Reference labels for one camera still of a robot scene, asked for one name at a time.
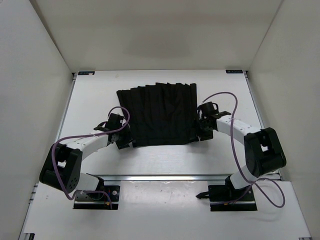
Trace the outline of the black pleated skirt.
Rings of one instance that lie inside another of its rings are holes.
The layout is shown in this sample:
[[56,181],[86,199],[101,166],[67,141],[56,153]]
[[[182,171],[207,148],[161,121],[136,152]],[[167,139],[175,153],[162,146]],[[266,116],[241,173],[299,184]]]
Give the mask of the black pleated skirt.
[[189,144],[190,128],[197,118],[195,83],[155,83],[116,92],[128,110],[134,138],[132,146]]

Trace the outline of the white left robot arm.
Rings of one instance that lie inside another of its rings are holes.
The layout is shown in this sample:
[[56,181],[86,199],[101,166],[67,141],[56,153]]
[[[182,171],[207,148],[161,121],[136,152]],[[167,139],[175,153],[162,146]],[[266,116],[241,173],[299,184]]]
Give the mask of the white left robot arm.
[[81,172],[82,162],[113,143],[119,149],[127,148],[132,140],[129,119],[112,114],[89,134],[66,136],[57,140],[49,149],[39,174],[39,182],[62,191],[70,201],[82,195],[94,201],[105,199],[111,202],[103,179]]

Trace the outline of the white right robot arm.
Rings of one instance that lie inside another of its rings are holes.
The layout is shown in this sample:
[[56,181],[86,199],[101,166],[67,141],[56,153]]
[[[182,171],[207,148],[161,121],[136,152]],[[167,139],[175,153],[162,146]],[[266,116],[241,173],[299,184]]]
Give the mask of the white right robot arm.
[[[213,131],[230,136],[231,149],[238,171],[226,179],[224,195],[236,200],[242,189],[253,184],[259,177],[286,166],[287,160],[276,131],[259,128],[233,118],[227,111],[199,110],[196,120],[197,135],[201,141],[213,138]],[[240,166],[236,156],[235,141],[244,147],[245,165]]]

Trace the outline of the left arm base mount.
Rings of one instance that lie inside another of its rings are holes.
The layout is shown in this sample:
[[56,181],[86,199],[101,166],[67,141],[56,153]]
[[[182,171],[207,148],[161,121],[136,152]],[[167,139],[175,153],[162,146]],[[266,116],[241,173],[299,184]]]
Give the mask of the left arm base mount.
[[103,177],[85,174],[80,178],[74,198],[74,210],[118,210],[120,181],[109,181]]

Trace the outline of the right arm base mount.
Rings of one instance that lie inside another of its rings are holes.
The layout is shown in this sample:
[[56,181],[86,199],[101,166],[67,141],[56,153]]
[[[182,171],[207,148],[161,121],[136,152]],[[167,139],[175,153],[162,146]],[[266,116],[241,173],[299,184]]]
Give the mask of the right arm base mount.
[[208,185],[208,191],[196,195],[197,199],[209,199],[211,212],[254,212],[257,205],[252,186],[235,189],[229,178],[224,185]]

